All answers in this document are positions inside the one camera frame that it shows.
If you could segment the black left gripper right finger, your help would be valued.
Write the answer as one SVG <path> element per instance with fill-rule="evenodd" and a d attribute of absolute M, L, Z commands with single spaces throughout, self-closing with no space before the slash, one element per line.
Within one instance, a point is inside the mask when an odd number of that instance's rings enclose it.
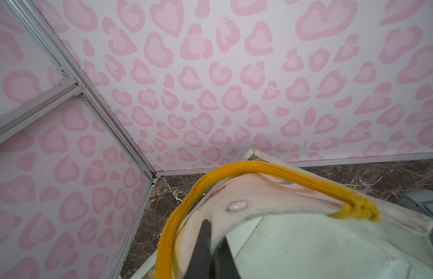
<path fill-rule="evenodd" d="M 225 237 L 218 245 L 211 261 L 212 279 L 241 279 L 230 246 Z"/>

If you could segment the white canvas bag yellow handles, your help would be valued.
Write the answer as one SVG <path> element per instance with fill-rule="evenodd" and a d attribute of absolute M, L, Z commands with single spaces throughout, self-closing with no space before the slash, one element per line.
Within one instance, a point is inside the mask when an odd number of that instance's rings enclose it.
<path fill-rule="evenodd" d="M 433 218 L 258 150 L 196 181 L 136 279 L 184 279 L 204 220 L 241 279 L 433 279 Z"/>

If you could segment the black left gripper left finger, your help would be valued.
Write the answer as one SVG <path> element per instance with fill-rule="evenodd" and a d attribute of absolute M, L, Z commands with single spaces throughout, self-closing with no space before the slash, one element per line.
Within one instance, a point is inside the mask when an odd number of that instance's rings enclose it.
<path fill-rule="evenodd" d="M 211 223 L 204 220 L 194 246 L 184 279 L 209 279 L 211 268 Z"/>

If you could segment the grey blue square clock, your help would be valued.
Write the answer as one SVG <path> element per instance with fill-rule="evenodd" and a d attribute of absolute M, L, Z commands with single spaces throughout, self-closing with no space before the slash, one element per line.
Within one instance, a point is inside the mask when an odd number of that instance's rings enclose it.
<path fill-rule="evenodd" d="M 416 193 L 403 195 L 396 203 L 404 208 L 433 218 L 433 191 L 431 190 L 425 189 Z"/>

